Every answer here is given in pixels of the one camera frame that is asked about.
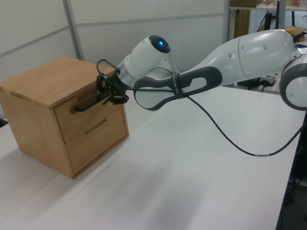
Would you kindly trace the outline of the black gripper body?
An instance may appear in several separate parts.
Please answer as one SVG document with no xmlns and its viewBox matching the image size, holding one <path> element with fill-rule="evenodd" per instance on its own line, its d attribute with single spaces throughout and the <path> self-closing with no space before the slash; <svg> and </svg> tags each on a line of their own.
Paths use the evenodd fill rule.
<svg viewBox="0 0 307 230">
<path fill-rule="evenodd" d="M 106 78 L 106 86 L 112 94 L 125 94 L 126 88 L 121 85 L 118 74 L 114 71 Z"/>
</svg>

